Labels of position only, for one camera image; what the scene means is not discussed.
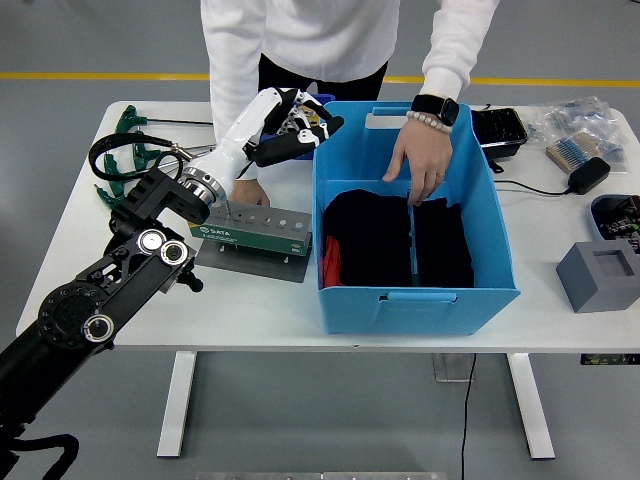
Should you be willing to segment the person's right hand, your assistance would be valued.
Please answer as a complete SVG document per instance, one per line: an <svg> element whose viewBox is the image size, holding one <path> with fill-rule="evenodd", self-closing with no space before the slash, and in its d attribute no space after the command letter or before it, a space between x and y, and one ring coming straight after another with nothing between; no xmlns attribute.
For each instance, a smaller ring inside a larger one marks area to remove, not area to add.
<svg viewBox="0 0 640 480"><path fill-rule="evenodd" d="M257 179L236 180L230 195L232 202L270 206L270 199Z"/></svg>

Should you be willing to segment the person's left hand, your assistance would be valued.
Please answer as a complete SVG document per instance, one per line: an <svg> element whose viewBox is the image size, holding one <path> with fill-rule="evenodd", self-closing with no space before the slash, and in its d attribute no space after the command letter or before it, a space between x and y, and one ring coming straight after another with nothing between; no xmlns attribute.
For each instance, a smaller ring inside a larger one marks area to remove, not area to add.
<svg viewBox="0 0 640 480"><path fill-rule="evenodd" d="M417 206L430 197L443 183L452 157L453 148L450 135L431 125L435 121L426 117L424 121L408 118L401 128L388 169L383 177L386 182L394 181L405 162L411 176L407 203Z"/></svg>

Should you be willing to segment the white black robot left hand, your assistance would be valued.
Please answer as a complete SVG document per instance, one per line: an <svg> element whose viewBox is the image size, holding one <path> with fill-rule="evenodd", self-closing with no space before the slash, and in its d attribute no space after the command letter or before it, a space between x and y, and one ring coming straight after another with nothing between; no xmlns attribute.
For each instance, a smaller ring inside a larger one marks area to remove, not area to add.
<svg viewBox="0 0 640 480"><path fill-rule="evenodd" d="M312 95L294 88L260 91L216 148L189 165L215 199L223 201L251 166L268 167L315 150L344 125Z"/></svg>

